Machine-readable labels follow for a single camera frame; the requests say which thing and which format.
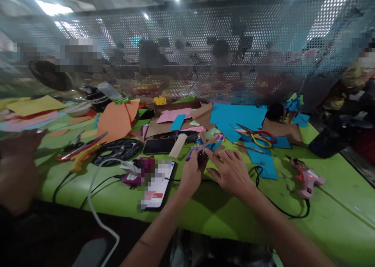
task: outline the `pink glue gun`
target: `pink glue gun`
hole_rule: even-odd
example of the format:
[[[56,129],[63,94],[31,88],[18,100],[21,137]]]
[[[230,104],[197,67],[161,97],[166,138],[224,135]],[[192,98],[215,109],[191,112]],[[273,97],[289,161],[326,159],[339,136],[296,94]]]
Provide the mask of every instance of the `pink glue gun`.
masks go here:
[[[304,187],[298,191],[298,194],[303,199],[310,199],[313,196],[314,184],[321,186],[325,184],[325,180],[316,175],[313,170],[308,168],[303,161],[300,161],[296,158],[291,158],[290,156],[285,155],[293,167],[295,167],[301,175],[296,176],[304,184]]]

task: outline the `table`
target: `table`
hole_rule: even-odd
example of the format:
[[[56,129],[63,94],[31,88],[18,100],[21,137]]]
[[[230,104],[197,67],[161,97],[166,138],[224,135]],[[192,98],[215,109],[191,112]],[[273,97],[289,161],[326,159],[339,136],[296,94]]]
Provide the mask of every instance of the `table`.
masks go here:
[[[68,122],[63,117],[55,123]],[[85,127],[92,130],[93,125]],[[50,202],[54,190],[69,172],[71,162],[58,162],[56,157],[69,140],[82,129],[69,131],[60,137],[45,137],[36,154],[36,163],[41,174],[41,185],[37,197]],[[313,126],[301,128],[306,144],[318,134]],[[230,149],[236,146],[228,141],[224,145]],[[332,259],[349,265],[370,265],[375,262],[375,190],[337,154],[329,159],[321,159],[307,148],[292,146],[292,149],[271,150],[279,177],[278,181],[261,178],[259,188],[280,208],[290,214],[303,214],[306,207],[297,191],[301,182],[294,178],[296,170],[289,164],[285,154],[299,158],[327,183],[314,189],[311,199],[311,212],[305,219],[293,219],[294,224],[311,238],[319,248]],[[175,178],[180,178],[188,148],[183,148],[178,159]],[[168,155],[156,155],[157,159],[171,159]],[[247,155],[243,155],[248,169],[254,165]],[[97,167],[85,164],[81,173],[71,176],[57,194],[57,203],[78,208],[85,197]],[[122,174],[119,166],[102,168],[95,185],[105,178]],[[210,178],[205,172],[204,178]],[[171,184],[169,197],[173,195],[178,183]],[[132,217],[146,222],[153,221],[158,212],[140,213],[137,202],[142,196],[140,190],[129,190],[117,179],[110,179],[94,194],[93,204],[97,212],[110,215]],[[184,209],[179,227],[215,237],[229,238],[252,243],[267,243],[265,234],[252,213],[237,199],[224,192],[218,185],[204,182]]]

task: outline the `white cable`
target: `white cable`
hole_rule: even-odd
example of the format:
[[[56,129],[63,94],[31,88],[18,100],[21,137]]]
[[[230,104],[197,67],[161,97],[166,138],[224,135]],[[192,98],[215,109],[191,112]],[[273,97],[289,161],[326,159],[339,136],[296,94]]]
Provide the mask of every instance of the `white cable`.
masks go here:
[[[111,255],[113,254],[114,250],[117,248],[118,243],[120,242],[120,236],[119,236],[118,234],[116,234],[116,232],[113,231],[111,228],[109,228],[109,227],[107,227],[106,225],[104,225],[103,222],[100,220],[98,214],[96,213],[96,211],[95,211],[95,209],[94,209],[93,203],[91,202],[91,191],[92,191],[92,189],[93,189],[94,182],[95,182],[95,178],[96,178],[96,176],[98,175],[98,172],[99,172],[100,168],[102,167],[102,165],[103,165],[104,163],[106,163],[107,161],[111,161],[111,160],[116,160],[116,161],[119,161],[119,162],[121,162],[121,163],[123,162],[122,160],[120,160],[120,159],[115,159],[115,158],[107,159],[107,160],[103,161],[103,162],[99,165],[98,169],[95,171],[95,174],[94,174],[93,180],[91,181],[91,184],[90,184],[89,192],[88,192],[88,194],[87,194],[87,199],[88,199],[88,201],[89,201],[89,206],[90,206],[91,212],[92,212],[93,215],[94,215],[94,218],[95,218],[96,222],[99,224],[100,227],[102,227],[104,230],[108,231],[108,232],[109,232],[109,233],[110,233],[110,234],[116,239],[116,243],[114,244],[114,246],[113,246],[112,250],[110,251],[110,253],[109,253],[109,254],[107,255],[107,257],[105,258],[105,260],[104,260],[104,262],[103,262],[103,264],[102,264],[102,267],[104,267],[104,266],[107,264],[108,260],[110,259]]]

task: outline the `red-handled scissors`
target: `red-handled scissors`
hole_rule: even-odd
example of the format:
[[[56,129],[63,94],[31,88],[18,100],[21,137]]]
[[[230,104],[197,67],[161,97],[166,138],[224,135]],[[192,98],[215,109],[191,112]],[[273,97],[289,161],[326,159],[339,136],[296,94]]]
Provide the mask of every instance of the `red-handled scissors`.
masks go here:
[[[249,136],[251,136],[253,138],[254,143],[257,144],[259,147],[262,147],[262,148],[265,148],[265,149],[270,149],[270,148],[272,148],[272,143],[276,142],[275,137],[267,131],[264,131],[264,130],[254,131],[254,130],[251,130],[251,129],[249,129],[246,126],[243,126],[241,124],[237,124],[237,125],[239,127],[241,127],[243,130],[246,130],[249,133]],[[260,144],[257,140],[266,142],[268,144],[268,146]]]

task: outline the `smartphone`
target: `smartphone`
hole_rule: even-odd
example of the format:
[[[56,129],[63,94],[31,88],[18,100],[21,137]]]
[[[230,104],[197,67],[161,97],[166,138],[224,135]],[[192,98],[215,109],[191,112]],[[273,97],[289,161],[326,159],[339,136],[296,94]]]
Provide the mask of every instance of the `smartphone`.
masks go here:
[[[175,145],[176,138],[163,138],[148,140],[143,149],[144,154],[169,153]]]

